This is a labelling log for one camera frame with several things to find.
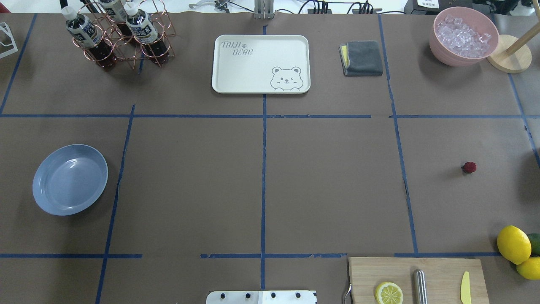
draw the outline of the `red berry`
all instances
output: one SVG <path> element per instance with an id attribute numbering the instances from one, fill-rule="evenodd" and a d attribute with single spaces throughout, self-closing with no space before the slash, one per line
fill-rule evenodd
<path id="1" fill-rule="evenodd" d="M 463 172 L 465 173 L 473 173 L 474 171 L 476 171 L 476 164 L 473 163 L 473 162 L 466 162 L 462 167 L 461 169 L 463 170 Z"/>

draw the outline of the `bear drawing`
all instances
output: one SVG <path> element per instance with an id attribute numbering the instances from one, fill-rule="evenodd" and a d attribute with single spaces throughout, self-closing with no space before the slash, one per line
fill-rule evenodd
<path id="1" fill-rule="evenodd" d="M 275 91 L 300 91 L 303 86 L 300 72 L 302 71 L 299 67 L 293 67 L 290 70 L 275 67 L 272 69 L 274 77 L 270 81 L 270 85 Z"/>

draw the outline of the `gray cloth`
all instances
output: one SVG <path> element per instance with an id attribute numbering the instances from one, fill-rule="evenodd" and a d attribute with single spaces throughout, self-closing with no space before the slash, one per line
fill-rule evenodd
<path id="1" fill-rule="evenodd" d="M 377 41 L 351 41 L 347 42 L 347 54 L 341 54 L 341 64 L 345 76 L 381 76 L 382 61 Z M 347 56 L 349 64 L 346 66 L 343 57 Z"/>

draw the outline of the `red object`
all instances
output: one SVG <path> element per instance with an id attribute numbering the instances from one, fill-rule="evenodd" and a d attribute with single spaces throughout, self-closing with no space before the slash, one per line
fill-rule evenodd
<path id="1" fill-rule="evenodd" d="M 476 164 L 473 162 L 466 162 L 461 169 L 463 169 L 463 172 L 465 173 L 473 173 L 476 171 Z"/>
<path id="2" fill-rule="evenodd" d="M 4 6 L 4 4 L 0 3 L 0 12 L 10 12 L 7 7 Z"/>

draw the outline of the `ice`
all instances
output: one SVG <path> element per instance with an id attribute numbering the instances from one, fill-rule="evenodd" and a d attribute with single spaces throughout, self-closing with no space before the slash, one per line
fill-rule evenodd
<path id="1" fill-rule="evenodd" d="M 483 57 L 490 49 L 490 34 L 479 34 L 464 23 L 462 18 L 450 14 L 437 24 L 435 34 L 447 49 L 463 57 Z"/>

